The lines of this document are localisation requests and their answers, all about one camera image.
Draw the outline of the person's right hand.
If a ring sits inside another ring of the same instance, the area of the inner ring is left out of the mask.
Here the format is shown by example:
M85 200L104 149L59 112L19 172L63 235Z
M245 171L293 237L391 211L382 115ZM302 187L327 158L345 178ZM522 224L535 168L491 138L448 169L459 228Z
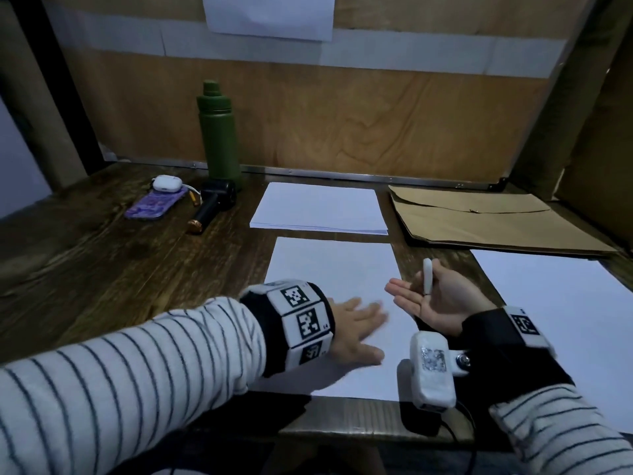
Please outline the person's right hand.
M438 259L433 265L442 265ZM457 337L462 332L463 321L477 313L497 309L482 291L466 278L466 295L462 297L423 296L422 271L411 282L390 279L385 285L386 293L393 297L396 306L408 315L424 322L428 327L444 335Z

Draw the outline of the person's left hand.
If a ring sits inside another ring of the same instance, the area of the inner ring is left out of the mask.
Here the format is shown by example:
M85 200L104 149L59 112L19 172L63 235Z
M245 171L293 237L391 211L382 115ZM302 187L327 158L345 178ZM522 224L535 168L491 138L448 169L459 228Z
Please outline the person's left hand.
M388 314L382 303L374 302L362 305L360 298L351 298L342 303L328 298L334 316L334 337L329 354L342 365L353 364L353 351L357 345L370 345L365 340L374 334L384 323Z

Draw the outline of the person's left forearm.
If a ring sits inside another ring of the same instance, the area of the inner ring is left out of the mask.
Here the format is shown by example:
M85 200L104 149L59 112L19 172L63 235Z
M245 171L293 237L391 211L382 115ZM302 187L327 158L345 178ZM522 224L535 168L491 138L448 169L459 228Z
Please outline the person's left forearm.
M263 374L265 333L232 298L0 367L0 475L105 475Z

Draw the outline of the person's right forearm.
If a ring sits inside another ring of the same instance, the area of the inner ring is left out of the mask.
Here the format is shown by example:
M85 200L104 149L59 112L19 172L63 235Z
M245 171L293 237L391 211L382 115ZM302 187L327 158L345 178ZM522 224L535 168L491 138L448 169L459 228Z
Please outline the person's right forearm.
M633 475L633 447L571 384L489 408L532 475Z

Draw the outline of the brown paper envelope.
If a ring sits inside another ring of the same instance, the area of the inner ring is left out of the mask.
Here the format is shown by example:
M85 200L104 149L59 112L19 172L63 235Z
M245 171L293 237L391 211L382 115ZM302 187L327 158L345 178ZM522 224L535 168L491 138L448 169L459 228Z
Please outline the brown paper envelope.
M531 194L457 192L390 185L411 238L437 246L603 256L617 249Z

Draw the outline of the black wristband with marker tiles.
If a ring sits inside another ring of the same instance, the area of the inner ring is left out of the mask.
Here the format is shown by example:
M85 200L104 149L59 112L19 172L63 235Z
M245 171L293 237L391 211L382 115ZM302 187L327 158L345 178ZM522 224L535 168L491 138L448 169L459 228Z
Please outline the black wristband with marker tiles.
M469 378L486 407L550 386L574 385L550 342L521 309L476 313L458 336L470 360Z
M249 286L239 301L264 336L264 377L289 372L330 351L336 332L334 314L315 284L285 279Z

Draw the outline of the white paper sheet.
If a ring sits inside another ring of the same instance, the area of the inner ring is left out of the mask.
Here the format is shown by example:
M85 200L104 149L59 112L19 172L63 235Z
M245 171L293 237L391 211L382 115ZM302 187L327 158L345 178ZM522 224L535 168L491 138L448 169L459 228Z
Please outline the white paper sheet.
M354 367L328 354L261 378L251 391L399 401L398 366L409 359L409 341L417 327L384 291L392 278L399 279L400 271L390 244L278 237L265 282L300 279L316 284L336 302L359 297L363 304L381 303L388 319L366 343L383 350L385 357L380 365Z
M586 399L633 434L633 292L595 261L471 252L503 301L548 338Z

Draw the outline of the stack of white paper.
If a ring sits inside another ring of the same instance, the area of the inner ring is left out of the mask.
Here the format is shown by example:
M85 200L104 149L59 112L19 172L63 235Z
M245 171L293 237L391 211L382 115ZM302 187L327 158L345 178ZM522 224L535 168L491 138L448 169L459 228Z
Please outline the stack of white paper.
M269 183L249 226L252 229L388 234L374 190L302 183Z

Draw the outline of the wooden backboard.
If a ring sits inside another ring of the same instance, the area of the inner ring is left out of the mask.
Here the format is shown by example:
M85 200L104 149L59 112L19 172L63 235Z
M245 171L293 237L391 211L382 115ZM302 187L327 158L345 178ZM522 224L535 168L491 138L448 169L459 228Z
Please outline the wooden backboard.
M207 25L202 0L43 1L46 14L61 6ZM566 40L548 79L61 49L106 159L203 167L196 99L212 79L232 101L247 170L478 187L510 175L594 4L336 0L332 38L341 29Z

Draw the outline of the black handheld fan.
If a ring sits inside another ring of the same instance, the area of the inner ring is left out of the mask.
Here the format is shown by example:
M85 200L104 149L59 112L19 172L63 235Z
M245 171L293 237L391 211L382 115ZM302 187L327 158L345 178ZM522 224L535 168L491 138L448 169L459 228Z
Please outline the black handheld fan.
M200 206L187 222L187 233L202 234L219 213L232 209L236 200L237 187L233 180L211 179L204 182Z

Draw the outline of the white tape strip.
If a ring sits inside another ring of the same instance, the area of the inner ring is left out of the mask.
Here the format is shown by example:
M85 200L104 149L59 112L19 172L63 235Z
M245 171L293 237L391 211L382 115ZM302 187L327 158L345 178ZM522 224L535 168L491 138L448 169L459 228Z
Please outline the white tape strip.
M196 21L100 15L51 6L64 47L179 58L548 79L567 41L335 29L331 42L211 32Z

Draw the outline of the purple phone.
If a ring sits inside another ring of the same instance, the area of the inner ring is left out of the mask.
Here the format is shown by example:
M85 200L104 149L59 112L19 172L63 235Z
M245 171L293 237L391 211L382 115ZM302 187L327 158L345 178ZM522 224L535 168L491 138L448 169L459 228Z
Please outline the purple phone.
M155 221L162 218L189 190L182 187L177 192L150 191L125 213L127 220Z

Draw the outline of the green water bottle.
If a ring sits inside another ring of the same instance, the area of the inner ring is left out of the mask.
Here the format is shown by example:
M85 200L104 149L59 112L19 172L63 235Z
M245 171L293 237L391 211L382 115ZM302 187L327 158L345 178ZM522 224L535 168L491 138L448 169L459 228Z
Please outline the green water bottle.
M222 94L220 84L211 79L203 81L202 94L196 101L210 178L230 180L240 192L242 176L232 101Z

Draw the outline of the white earbud case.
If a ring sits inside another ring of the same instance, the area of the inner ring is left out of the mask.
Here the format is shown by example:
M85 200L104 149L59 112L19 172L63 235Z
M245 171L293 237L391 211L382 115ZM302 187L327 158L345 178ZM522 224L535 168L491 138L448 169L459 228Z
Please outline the white earbud case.
M174 194L183 190L182 179L173 175L158 175L152 180L151 189L158 193Z

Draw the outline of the white paper on backboard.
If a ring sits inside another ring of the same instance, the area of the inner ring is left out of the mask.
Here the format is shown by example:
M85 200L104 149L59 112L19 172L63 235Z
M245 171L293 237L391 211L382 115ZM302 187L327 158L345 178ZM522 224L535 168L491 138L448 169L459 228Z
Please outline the white paper on backboard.
M202 0L210 31L329 42L336 0Z

